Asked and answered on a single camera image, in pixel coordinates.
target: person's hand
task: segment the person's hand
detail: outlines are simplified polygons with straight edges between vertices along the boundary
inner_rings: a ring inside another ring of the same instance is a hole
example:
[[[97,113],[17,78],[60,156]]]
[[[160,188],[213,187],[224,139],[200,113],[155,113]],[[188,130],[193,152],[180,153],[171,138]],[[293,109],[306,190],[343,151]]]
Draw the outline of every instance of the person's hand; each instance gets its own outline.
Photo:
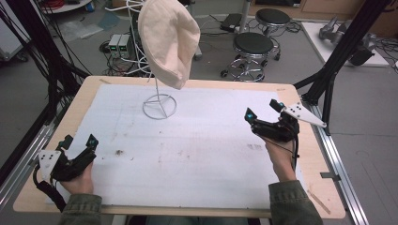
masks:
[[[70,193],[70,194],[93,194],[94,186],[93,181],[91,180],[91,169],[93,167],[93,162],[91,162],[83,171],[83,173],[70,180],[61,182],[61,185]]]
[[[266,148],[273,164],[273,170],[279,181],[297,180],[292,167],[293,142],[275,142],[261,137],[266,142]]]

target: black stool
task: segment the black stool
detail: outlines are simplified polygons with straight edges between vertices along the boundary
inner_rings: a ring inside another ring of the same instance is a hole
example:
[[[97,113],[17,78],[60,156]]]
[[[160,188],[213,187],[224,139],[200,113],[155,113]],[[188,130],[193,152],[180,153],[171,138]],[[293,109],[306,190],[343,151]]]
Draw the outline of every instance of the black stool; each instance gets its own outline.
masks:
[[[285,27],[290,23],[290,17],[286,13],[274,8],[263,8],[258,10],[255,13],[255,19],[258,23],[266,27],[263,33],[267,37],[269,37],[269,34],[273,30]],[[281,56],[281,44],[275,38],[271,37],[271,39],[277,43],[277,46],[272,50],[273,52],[278,51],[274,59],[279,60]]]
[[[264,80],[264,67],[267,65],[267,56],[273,49],[269,37],[257,33],[242,33],[234,38],[234,50],[239,53],[235,61],[221,72],[222,77],[231,74],[234,81],[260,82]],[[254,59],[264,59],[259,64]]]

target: wire hat stand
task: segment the wire hat stand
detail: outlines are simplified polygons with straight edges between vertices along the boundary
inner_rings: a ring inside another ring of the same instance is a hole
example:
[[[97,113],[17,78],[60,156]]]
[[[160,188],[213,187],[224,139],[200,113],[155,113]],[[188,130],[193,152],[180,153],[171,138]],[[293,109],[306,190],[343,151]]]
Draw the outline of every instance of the wire hat stand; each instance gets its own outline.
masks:
[[[149,97],[144,102],[143,111],[144,114],[151,119],[167,119],[176,113],[176,100],[170,95],[159,94],[158,79],[156,77],[155,83],[156,95]]]
[[[136,60],[130,60],[124,58],[122,58],[122,60],[135,63],[138,68],[133,71],[125,72],[125,74],[129,75],[131,73],[141,71],[148,78],[148,82],[150,81],[150,78],[152,77],[155,78],[156,95],[149,97],[143,103],[143,112],[147,117],[151,119],[162,120],[162,119],[167,119],[176,112],[176,100],[170,95],[159,93],[158,79],[154,76],[154,74],[152,74],[149,68],[149,64],[147,63],[145,53],[138,46],[138,43],[136,41],[136,36],[134,35],[134,26],[132,25],[131,21],[132,19],[131,12],[133,11],[139,13],[144,3],[145,0],[138,0],[138,1],[127,0],[125,7],[105,8],[105,9],[109,11],[117,11],[125,8],[128,9],[130,17],[130,27],[132,31],[131,35],[134,44]]]

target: wheel caster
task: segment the wheel caster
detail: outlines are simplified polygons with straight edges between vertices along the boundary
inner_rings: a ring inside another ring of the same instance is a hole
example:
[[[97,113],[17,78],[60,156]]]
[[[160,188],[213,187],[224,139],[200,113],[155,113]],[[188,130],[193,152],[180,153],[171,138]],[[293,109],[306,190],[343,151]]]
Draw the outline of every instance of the wheel caster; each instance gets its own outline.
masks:
[[[228,70],[223,70],[221,73],[220,73],[220,75],[222,76],[222,78],[225,78],[226,77],[226,75],[228,75]]]
[[[268,64],[268,60],[264,60],[263,62],[261,62],[261,67],[265,67]]]

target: floor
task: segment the floor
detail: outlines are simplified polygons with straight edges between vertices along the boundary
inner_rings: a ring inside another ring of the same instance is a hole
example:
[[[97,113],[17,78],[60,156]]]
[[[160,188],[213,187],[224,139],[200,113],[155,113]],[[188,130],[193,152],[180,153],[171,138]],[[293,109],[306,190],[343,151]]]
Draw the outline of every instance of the floor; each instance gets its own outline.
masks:
[[[102,7],[94,13],[82,10],[57,16],[59,23],[82,21],[84,25],[98,24],[112,17],[104,31],[87,39],[68,42],[92,74],[101,75],[107,60],[99,46],[112,34],[124,34],[129,22],[115,18]],[[191,79],[231,81],[221,78],[220,72],[235,57],[233,34],[225,33],[211,17],[197,19],[202,28],[200,47],[203,58],[192,62]],[[280,61],[270,59],[266,67],[265,83],[296,83],[323,65],[304,32],[283,33],[277,39],[283,44]],[[62,53],[59,38],[54,42]],[[398,224],[398,74],[391,67],[343,67],[334,87],[330,114],[330,132],[343,160],[350,180],[360,199],[370,224]],[[0,165],[19,143],[47,103],[47,83],[35,64],[12,60],[0,67]],[[298,90],[304,94],[308,87]],[[18,190],[0,212],[2,224],[55,224],[58,214],[25,214],[12,209]],[[112,217],[103,216],[103,224],[111,224]],[[325,224],[353,224],[344,219],[325,219]]]

